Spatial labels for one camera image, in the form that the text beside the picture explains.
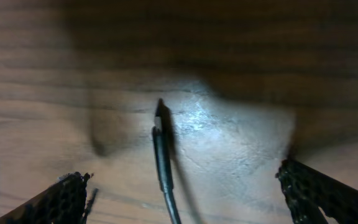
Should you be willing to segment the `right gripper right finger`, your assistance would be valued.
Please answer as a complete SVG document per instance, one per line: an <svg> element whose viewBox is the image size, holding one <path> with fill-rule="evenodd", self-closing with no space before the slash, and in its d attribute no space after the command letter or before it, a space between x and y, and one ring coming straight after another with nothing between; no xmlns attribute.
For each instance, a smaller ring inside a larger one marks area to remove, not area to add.
<svg viewBox="0 0 358 224"><path fill-rule="evenodd" d="M293 223L358 224L358 190L296 160L282 161L279 180Z"/></svg>

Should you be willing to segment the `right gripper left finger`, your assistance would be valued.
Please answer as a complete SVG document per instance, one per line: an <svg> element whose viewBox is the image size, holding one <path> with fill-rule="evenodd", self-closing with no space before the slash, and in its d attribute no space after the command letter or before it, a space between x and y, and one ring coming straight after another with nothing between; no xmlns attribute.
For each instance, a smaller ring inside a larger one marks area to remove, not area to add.
<svg viewBox="0 0 358 224"><path fill-rule="evenodd" d="M98 189L87 199L87 183L93 174L61 176L56 183L0 217L0 224L86 224Z"/></svg>

